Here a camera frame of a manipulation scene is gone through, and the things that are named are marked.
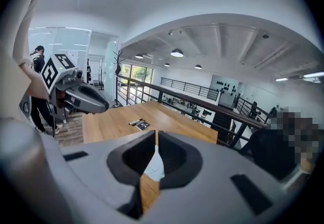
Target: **black shirt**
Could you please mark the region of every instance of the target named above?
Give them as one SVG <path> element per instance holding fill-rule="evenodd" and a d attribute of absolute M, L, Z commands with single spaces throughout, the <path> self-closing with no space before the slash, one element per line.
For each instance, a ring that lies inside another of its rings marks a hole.
<path fill-rule="evenodd" d="M 34 68 L 34 70 L 37 73 L 40 73 L 42 71 L 42 68 L 45 65 L 44 57 L 37 51 L 32 52 L 30 54 L 30 57 L 31 57 L 31 66 Z"/>

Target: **wooden table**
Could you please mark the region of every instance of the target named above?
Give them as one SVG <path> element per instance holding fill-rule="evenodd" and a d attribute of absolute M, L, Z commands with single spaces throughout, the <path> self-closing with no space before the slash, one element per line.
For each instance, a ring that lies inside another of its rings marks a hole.
<path fill-rule="evenodd" d="M 164 130 L 190 136 L 209 143 L 216 143 L 217 131 L 181 115 L 155 101 L 109 109 L 101 114 L 83 115 L 83 136 L 85 143 L 118 139 L 139 132 L 128 123 L 143 118 L 151 126 L 147 130 Z M 147 175 L 140 179 L 143 211 L 147 211 L 158 198 L 159 182 Z"/>

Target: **ceiling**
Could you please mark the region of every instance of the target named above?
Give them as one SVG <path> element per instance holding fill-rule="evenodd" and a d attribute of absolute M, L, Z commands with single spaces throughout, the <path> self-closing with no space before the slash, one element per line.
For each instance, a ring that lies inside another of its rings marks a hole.
<path fill-rule="evenodd" d="M 323 54 L 302 36 L 291 41 L 264 29 L 228 24 L 187 26 L 172 30 L 172 35 L 169 33 L 161 32 L 123 48 L 123 57 L 155 66 L 163 67 L 169 62 L 177 67 L 192 68 L 186 65 L 188 60 L 170 55 L 173 49 L 179 48 L 185 58 L 194 59 L 206 71 L 212 71 L 204 68 L 203 62 L 209 60 L 215 61 L 215 65 L 226 62 L 235 67 L 240 64 L 271 78 L 314 72 L 324 65 Z M 137 53 L 148 56 L 137 59 Z"/>

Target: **balcony railing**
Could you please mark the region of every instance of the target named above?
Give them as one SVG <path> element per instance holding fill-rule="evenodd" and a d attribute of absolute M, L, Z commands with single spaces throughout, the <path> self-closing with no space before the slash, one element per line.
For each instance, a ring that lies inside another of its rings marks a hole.
<path fill-rule="evenodd" d="M 196 84 L 190 84 L 190 83 L 186 83 L 174 79 L 164 78 L 164 77 L 161 77 L 161 85 L 166 85 L 172 88 L 186 91 L 195 94 L 197 96 L 206 97 L 214 101 L 217 100 L 217 96 L 219 92 L 218 90 L 214 90 L 211 88 L 203 87 Z"/>
<path fill-rule="evenodd" d="M 271 115 L 259 107 L 253 107 L 253 103 L 238 97 L 236 106 L 239 114 L 256 119 L 257 121 L 266 124 Z"/>
<path fill-rule="evenodd" d="M 149 93 L 145 91 L 145 87 L 150 88 Z M 161 86 L 141 82 L 135 79 L 124 77 L 122 75 L 118 75 L 116 77 L 116 103 L 120 104 L 118 102 L 118 97 L 124 99 L 126 105 L 128 104 L 133 105 L 133 104 L 155 100 L 169 108 L 176 109 L 177 111 L 180 111 L 181 114 L 187 115 L 188 117 L 191 117 L 193 120 L 199 120 L 202 123 L 209 124 L 216 130 L 227 133 L 227 140 L 221 141 L 218 139 L 217 143 L 221 145 L 229 146 L 231 148 L 234 148 L 235 144 L 238 142 L 239 139 L 243 139 L 246 141 L 249 140 L 248 138 L 242 136 L 247 126 L 253 127 L 254 129 L 260 129 L 265 126 L 261 122 L 258 122 L 245 115 L 235 113 L 226 108 L 184 94 L 176 93 L 172 90 L 163 88 Z M 197 106 L 201 107 L 202 109 L 207 109 L 212 112 L 215 112 L 217 113 L 217 115 L 229 117 L 230 119 L 241 122 L 241 126 L 239 130 L 237 132 L 234 132 L 235 128 L 226 129 L 223 126 L 215 124 L 214 122 L 210 122 L 205 118 L 199 117 L 195 111 L 195 108 L 197 108 Z"/>

